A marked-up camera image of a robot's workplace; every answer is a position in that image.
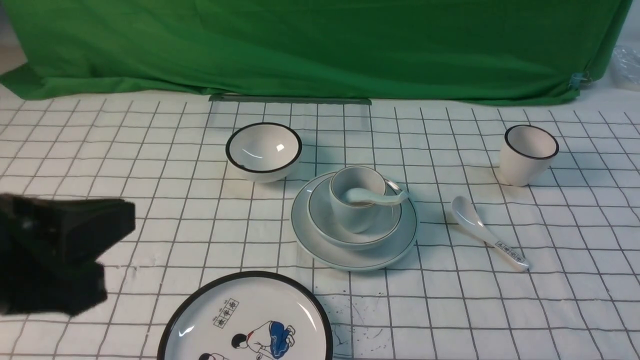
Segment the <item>black foam left gripper finger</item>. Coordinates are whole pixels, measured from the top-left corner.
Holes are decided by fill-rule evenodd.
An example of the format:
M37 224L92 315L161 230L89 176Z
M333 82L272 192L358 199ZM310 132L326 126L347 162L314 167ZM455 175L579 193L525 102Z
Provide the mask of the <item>black foam left gripper finger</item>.
M25 251L1 252L2 316L35 313L62 313L78 316L102 304L108 298L105 266L94 251L78 261L65 264L70 271L59 275Z
M1 236L45 264L95 261L136 228L136 206L121 198L1 195Z

